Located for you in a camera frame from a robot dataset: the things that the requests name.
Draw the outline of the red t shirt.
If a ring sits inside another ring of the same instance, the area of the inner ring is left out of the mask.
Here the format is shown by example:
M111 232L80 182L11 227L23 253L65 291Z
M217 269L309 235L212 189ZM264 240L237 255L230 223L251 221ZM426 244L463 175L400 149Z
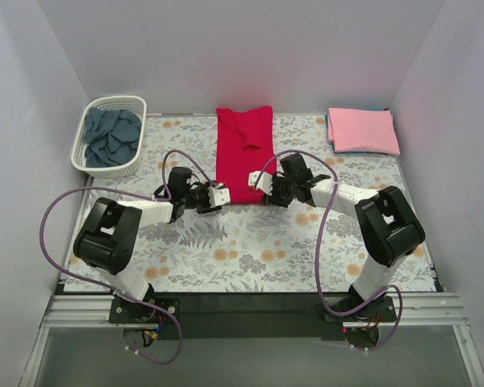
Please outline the red t shirt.
M274 156L273 109L263 106L245 112L217 110L216 180L229 189L231 203L258 205L262 193L249 188L250 173Z

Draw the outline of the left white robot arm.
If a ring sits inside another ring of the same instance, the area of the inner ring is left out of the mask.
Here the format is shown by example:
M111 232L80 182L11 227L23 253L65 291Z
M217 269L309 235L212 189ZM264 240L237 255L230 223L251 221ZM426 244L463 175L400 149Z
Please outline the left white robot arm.
M167 185L157 189L152 199L123 202L98 198L73 243L76 257L131 297L127 312L137 322L149 321L156 311L153 287L139 274L131 258L138 231L173 223L186 210L206 214L230 202L224 184L191 179L190 169L175 167Z

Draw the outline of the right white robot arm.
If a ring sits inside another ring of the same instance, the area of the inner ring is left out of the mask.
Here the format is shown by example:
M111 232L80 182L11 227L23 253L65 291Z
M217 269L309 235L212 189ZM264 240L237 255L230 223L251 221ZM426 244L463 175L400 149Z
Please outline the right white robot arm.
M358 221L368 253L359 277L348 295L333 305L322 301L323 309L338 318L353 316L367 320L378 311L378 299L388 289L402 262L425 240L425 231L401 189L364 189L340 182L335 170L315 175L307 167L304 151L284 151L273 156L281 171L255 171L248 185L263 192L262 201L287 207L298 201L319 207L326 214L335 211Z

